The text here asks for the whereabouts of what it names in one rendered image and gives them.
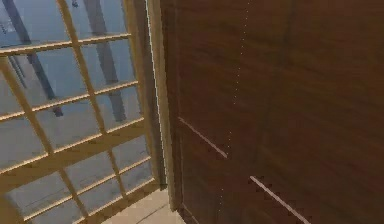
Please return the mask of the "wooden framed glass door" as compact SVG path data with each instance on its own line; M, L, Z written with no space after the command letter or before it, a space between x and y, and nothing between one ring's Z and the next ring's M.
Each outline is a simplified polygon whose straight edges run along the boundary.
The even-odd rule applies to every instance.
M164 185L145 0L0 0L0 224L101 224Z

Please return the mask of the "dark brown wooden cupboard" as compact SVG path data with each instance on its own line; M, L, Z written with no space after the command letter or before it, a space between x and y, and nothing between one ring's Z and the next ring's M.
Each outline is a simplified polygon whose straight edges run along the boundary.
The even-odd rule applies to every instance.
M160 0L187 224L384 224L384 0Z

